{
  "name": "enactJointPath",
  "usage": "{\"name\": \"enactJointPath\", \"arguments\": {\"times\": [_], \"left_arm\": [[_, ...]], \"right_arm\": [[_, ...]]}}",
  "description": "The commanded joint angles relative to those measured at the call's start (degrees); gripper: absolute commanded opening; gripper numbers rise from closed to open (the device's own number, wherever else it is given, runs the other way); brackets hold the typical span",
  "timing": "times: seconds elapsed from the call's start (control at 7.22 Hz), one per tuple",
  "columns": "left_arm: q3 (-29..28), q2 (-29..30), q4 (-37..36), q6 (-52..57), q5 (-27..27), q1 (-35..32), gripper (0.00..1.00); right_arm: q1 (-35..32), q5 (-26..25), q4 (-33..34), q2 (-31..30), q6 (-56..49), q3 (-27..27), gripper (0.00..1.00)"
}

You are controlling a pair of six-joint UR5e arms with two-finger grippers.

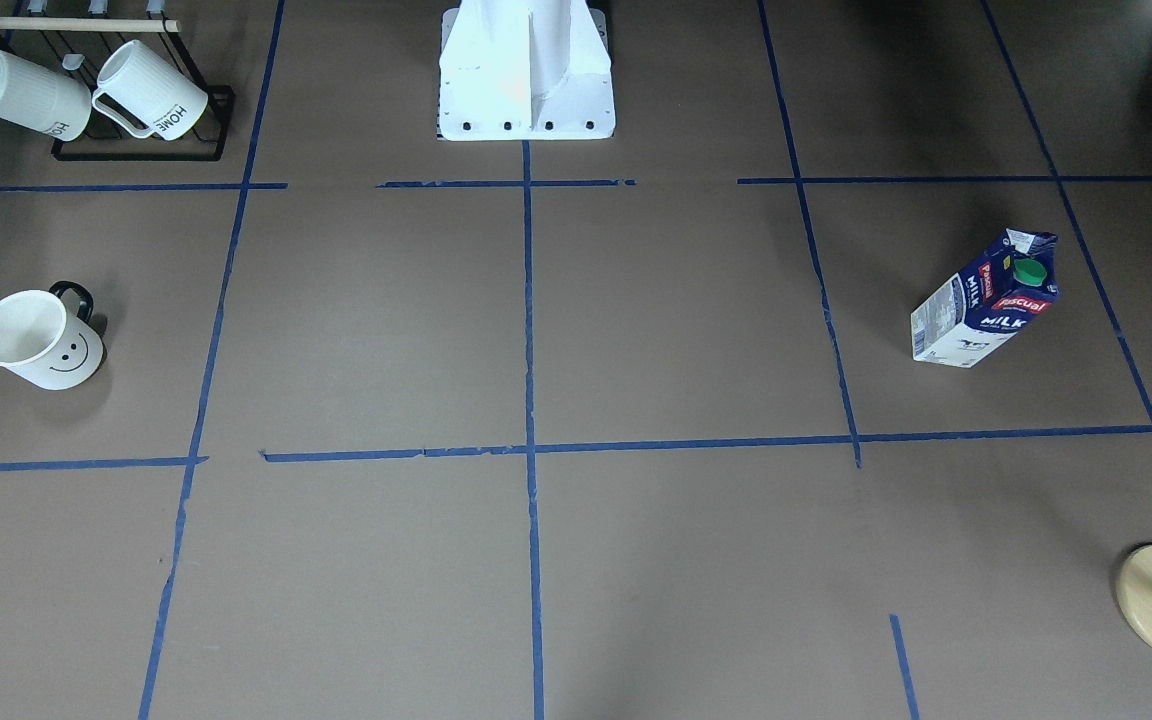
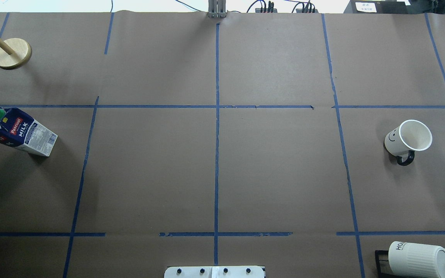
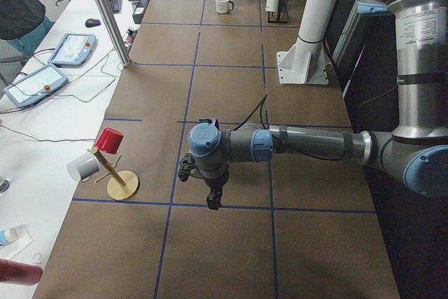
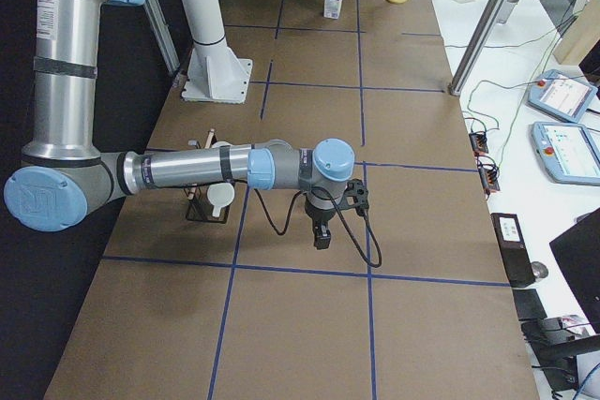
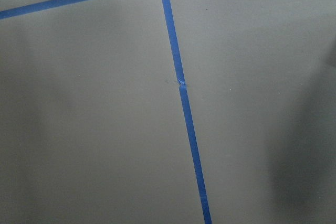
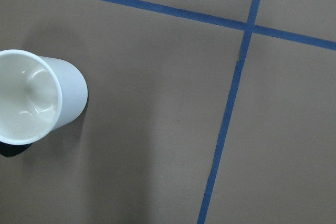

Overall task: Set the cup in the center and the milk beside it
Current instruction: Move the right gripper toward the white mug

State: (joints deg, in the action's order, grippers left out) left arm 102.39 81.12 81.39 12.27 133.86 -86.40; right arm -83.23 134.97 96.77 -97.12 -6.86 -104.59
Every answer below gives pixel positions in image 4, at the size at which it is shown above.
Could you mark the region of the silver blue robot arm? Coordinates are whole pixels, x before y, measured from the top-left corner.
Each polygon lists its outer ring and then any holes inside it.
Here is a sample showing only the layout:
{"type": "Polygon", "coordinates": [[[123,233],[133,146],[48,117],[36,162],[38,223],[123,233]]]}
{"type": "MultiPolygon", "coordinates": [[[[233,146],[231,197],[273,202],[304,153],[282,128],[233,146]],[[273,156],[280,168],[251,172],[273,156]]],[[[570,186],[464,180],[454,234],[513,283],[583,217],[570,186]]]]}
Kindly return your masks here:
{"type": "Polygon", "coordinates": [[[285,141],[139,155],[101,153],[93,143],[100,10],[144,0],[37,0],[35,126],[21,169],[4,187],[10,213],[26,227],[60,231],[105,204],[144,189],[206,185],[215,214],[233,201],[233,186],[295,189],[306,197],[314,244],[329,246],[330,219],[347,207],[354,152],[330,138],[312,149],[285,141]]]}

